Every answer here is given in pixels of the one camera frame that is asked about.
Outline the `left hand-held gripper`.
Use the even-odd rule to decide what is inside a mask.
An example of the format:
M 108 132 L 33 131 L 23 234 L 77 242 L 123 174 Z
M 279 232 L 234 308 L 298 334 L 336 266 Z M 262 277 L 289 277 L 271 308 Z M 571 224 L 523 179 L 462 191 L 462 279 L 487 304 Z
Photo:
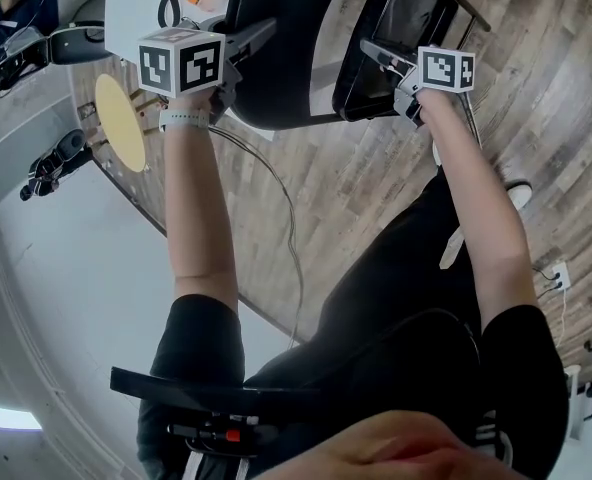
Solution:
M 237 66 L 276 32 L 276 19 L 254 23 L 233 34 L 168 27 L 137 42 L 139 87 L 175 99 L 212 89 L 210 122 L 218 123 L 234 99 L 241 80 Z

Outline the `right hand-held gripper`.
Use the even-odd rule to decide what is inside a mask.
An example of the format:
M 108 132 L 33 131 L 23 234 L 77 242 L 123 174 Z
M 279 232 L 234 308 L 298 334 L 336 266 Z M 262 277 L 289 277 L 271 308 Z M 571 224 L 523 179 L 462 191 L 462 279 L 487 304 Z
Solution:
M 420 123 L 417 93 L 423 89 L 456 94 L 465 115 L 474 126 L 469 93 L 474 88 L 475 60 L 473 53 L 433 46 L 421 46 L 415 53 L 400 54 L 369 39 L 360 41 L 361 51 L 377 63 L 384 63 L 385 71 L 400 77 L 394 91 L 394 110 Z

